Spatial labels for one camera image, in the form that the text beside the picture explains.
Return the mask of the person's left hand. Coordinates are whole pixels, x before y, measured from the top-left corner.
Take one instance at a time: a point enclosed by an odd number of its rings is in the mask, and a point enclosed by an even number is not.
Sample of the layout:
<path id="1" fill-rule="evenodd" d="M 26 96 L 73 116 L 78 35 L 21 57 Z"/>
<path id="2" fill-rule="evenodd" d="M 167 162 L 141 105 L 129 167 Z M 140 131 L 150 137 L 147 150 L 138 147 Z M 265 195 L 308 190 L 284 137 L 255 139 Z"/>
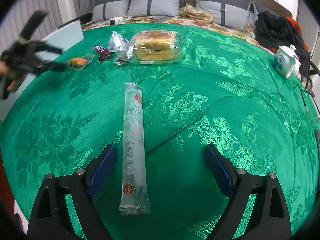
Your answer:
<path id="1" fill-rule="evenodd" d="M 16 72 L 13 71 L 4 61 L 0 62 L 0 74 L 10 81 L 10 85 L 7 88 L 8 92 L 16 92 L 27 76 L 26 74 L 17 76 Z"/>

